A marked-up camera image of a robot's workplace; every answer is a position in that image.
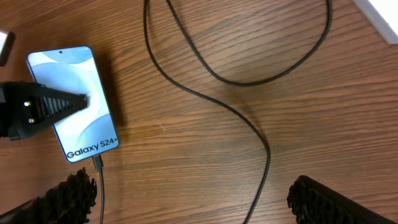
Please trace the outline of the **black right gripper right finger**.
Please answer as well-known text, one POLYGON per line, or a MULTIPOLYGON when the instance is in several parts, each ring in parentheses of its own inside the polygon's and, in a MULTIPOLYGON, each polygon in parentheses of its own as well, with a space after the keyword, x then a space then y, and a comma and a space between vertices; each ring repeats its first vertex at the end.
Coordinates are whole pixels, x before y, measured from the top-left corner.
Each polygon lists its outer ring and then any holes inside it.
POLYGON ((306 175, 290 186, 287 204, 297 224, 397 224, 306 175))

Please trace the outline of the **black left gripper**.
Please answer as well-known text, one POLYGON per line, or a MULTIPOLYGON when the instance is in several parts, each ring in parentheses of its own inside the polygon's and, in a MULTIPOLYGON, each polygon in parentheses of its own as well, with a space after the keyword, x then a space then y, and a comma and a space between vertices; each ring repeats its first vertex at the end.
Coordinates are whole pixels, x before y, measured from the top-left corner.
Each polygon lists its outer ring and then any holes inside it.
POLYGON ((87 106, 82 94, 32 82, 1 83, 1 137, 30 138, 87 106))

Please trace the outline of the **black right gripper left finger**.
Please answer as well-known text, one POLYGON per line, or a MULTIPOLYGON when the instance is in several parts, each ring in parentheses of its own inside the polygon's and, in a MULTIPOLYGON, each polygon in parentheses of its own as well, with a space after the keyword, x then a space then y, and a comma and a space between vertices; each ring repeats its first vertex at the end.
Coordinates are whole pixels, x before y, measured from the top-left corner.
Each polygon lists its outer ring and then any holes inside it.
POLYGON ((97 184, 83 167, 67 180, 1 214, 1 224, 84 224, 96 205, 97 184))

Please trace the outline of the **black smartphone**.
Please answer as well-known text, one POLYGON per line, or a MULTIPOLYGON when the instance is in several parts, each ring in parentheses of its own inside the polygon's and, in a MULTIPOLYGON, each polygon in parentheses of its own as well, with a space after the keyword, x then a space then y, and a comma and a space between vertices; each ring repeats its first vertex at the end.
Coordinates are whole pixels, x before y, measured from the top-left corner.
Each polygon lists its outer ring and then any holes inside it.
POLYGON ((26 62, 36 83, 57 92, 43 98, 44 110, 48 117, 61 117, 53 129, 67 162, 82 161, 119 146, 89 46, 34 51, 27 55, 26 62))

